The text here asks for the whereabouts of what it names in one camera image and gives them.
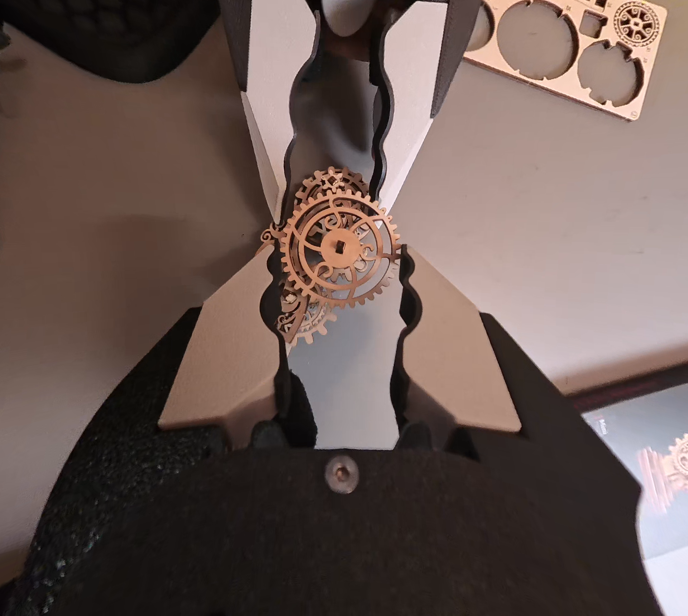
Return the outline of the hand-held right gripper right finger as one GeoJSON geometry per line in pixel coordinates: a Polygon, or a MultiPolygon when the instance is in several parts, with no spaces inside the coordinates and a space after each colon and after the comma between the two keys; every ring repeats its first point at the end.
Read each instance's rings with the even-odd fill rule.
{"type": "Polygon", "coordinates": [[[480,312],[417,250],[400,251],[399,314],[393,363],[399,441],[449,449],[463,427],[521,430],[521,421],[480,312]]]}

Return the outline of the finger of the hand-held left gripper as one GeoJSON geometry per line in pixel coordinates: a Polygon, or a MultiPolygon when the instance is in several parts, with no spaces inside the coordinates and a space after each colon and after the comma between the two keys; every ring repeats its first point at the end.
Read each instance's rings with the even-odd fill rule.
{"type": "Polygon", "coordinates": [[[434,120],[435,82],[446,10],[443,2],[416,1],[381,31],[371,58],[378,86],[372,199],[391,209],[434,120]]]}
{"type": "Polygon", "coordinates": [[[316,52],[319,15],[306,0],[251,0],[248,76],[241,92],[263,193],[275,224],[288,191],[295,139],[290,101],[316,52]]]}

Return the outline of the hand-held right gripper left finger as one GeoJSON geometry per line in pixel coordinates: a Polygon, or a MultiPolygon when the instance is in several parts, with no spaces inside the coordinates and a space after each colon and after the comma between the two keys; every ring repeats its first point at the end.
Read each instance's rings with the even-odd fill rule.
{"type": "Polygon", "coordinates": [[[159,417],[162,430],[218,425],[231,448],[242,449],[258,422],[288,413],[286,345],[272,325],[279,257],[263,249],[204,302],[159,417]]]}

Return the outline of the wooden gear clock assembly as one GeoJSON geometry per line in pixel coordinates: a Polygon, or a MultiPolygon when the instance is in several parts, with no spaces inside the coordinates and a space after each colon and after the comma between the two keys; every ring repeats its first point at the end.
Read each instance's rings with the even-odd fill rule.
{"type": "Polygon", "coordinates": [[[363,176],[335,166],[305,178],[285,226],[270,225],[261,241],[258,252],[279,245],[276,327],[288,350],[325,335],[337,309],[374,300],[393,280],[402,251],[397,225],[363,176]]]}

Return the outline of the grey desk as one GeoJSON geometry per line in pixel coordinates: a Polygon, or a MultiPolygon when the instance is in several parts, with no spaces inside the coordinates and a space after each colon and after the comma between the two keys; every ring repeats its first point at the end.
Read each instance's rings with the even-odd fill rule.
{"type": "MultiPolygon", "coordinates": [[[[687,359],[687,0],[648,1],[637,121],[462,65],[391,210],[563,392],[687,359]]],[[[221,25],[148,85],[6,29],[1,583],[101,403],[270,219],[221,25]]]]}

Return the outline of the person's left hand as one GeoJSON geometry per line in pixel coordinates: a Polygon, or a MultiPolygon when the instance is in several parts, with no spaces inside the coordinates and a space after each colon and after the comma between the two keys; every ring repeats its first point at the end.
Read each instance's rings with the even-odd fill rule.
{"type": "Polygon", "coordinates": [[[322,34],[326,53],[332,56],[370,62],[378,55],[381,42],[380,32],[359,31],[348,37],[336,35],[331,29],[322,34]]]}

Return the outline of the large punched wooden part sheet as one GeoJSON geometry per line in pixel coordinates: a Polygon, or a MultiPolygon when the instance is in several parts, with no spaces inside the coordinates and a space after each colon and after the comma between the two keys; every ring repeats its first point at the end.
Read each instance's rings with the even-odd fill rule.
{"type": "Polygon", "coordinates": [[[666,8],[646,0],[482,0],[482,9],[490,25],[489,37],[480,47],[468,50],[464,54],[465,61],[592,106],[625,121],[639,118],[666,27],[666,8]],[[552,9],[558,19],[567,25],[572,37],[571,60],[554,78],[526,77],[507,61],[498,43],[497,31],[506,12],[518,5],[533,4],[552,9]],[[611,99],[603,102],[594,99],[591,88],[581,82],[579,62],[584,52],[596,44],[605,49],[619,49],[624,61],[629,62],[635,71],[634,90],[622,104],[615,104],[611,99]]]}

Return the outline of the black puzzle box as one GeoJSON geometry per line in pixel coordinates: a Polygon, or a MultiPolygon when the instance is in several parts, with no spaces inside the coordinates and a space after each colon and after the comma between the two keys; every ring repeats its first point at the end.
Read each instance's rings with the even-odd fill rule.
{"type": "Polygon", "coordinates": [[[641,485],[646,560],[687,547],[687,364],[574,394],[584,420],[641,485]]]}

